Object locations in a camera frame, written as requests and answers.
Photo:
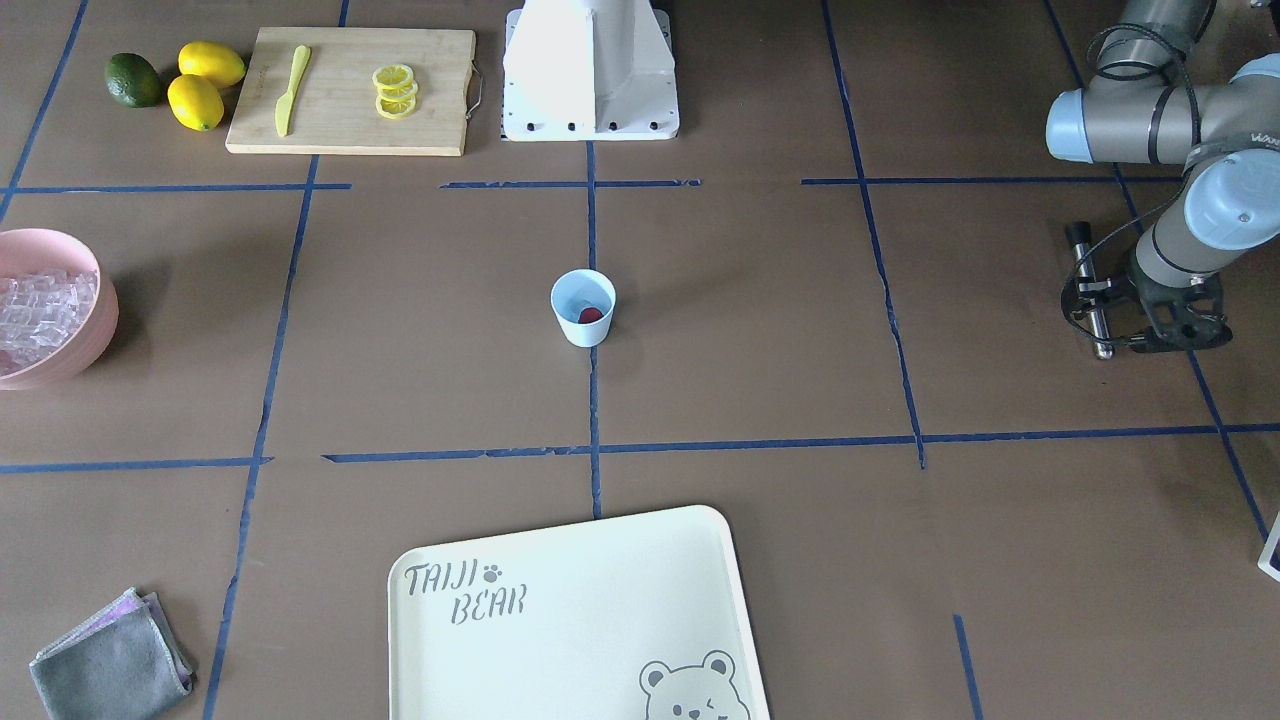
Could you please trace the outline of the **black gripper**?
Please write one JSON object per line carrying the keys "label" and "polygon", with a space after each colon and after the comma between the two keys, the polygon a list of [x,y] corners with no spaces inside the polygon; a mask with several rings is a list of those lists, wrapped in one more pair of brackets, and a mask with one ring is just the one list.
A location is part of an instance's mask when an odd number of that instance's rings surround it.
{"label": "black gripper", "polygon": [[1165,284],[1155,279],[1132,255],[1128,278],[1078,281],[1076,290],[1062,291],[1062,318],[1093,346],[1128,346],[1129,334],[1115,334],[1108,319],[1112,306],[1138,295],[1152,322],[1221,322],[1222,284],[1216,275],[1193,275],[1188,284]]}

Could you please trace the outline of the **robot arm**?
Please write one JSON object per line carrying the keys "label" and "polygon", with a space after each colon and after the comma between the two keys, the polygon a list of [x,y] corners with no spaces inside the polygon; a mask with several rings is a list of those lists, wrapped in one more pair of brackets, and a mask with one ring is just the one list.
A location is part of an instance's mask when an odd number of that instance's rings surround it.
{"label": "robot arm", "polygon": [[1044,142],[1075,163],[1179,167],[1178,191],[1143,214],[1144,229],[1112,275],[1094,269],[1085,222],[1065,229],[1074,265],[1064,319],[1110,359],[1216,348],[1233,337],[1220,272],[1277,237],[1277,55],[1229,82],[1187,69],[1212,1],[1129,1],[1088,47],[1091,82],[1051,105]]}

